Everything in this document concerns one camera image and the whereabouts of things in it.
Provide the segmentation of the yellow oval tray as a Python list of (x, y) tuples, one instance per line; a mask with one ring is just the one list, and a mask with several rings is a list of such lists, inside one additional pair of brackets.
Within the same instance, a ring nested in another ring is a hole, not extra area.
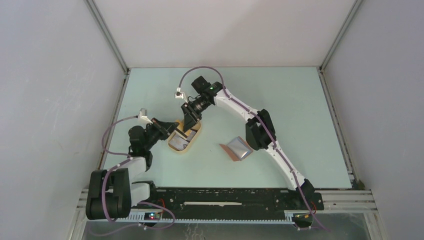
[(189, 130), (183, 132), (184, 122), (179, 119), (176, 122), (178, 123), (177, 129), (167, 139), (167, 145), (176, 153), (183, 154), (194, 145), (202, 130), (202, 123), (199, 121)]

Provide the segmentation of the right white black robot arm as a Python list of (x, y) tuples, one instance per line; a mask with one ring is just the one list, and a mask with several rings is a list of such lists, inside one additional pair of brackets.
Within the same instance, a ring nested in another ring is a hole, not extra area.
[(315, 193), (312, 183), (305, 178), (291, 163), (282, 150), (270, 113), (266, 109), (257, 110), (235, 97), (223, 82), (209, 83), (199, 76), (191, 86), (198, 93), (190, 101), (181, 90), (181, 80), (176, 89), (175, 98), (183, 98), (183, 131), (194, 127), (201, 119), (202, 112), (214, 105), (239, 117), (245, 123), (245, 141), (255, 151), (266, 151), (280, 168), (291, 194), (291, 204), (297, 209), (304, 209), (311, 202)]

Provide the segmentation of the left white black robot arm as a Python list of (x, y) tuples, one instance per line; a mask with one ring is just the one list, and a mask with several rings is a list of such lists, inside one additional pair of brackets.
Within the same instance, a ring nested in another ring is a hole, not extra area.
[(131, 208), (138, 203), (145, 208), (156, 206), (158, 194), (151, 190), (153, 182), (137, 182), (135, 178), (150, 169), (153, 146), (158, 141), (167, 140), (178, 126), (178, 122), (153, 118), (146, 126), (136, 125), (129, 129), (130, 146), (126, 159), (108, 170), (95, 170), (90, 175), (85, 205), (89, 220), (112, 222), (128, 217)]

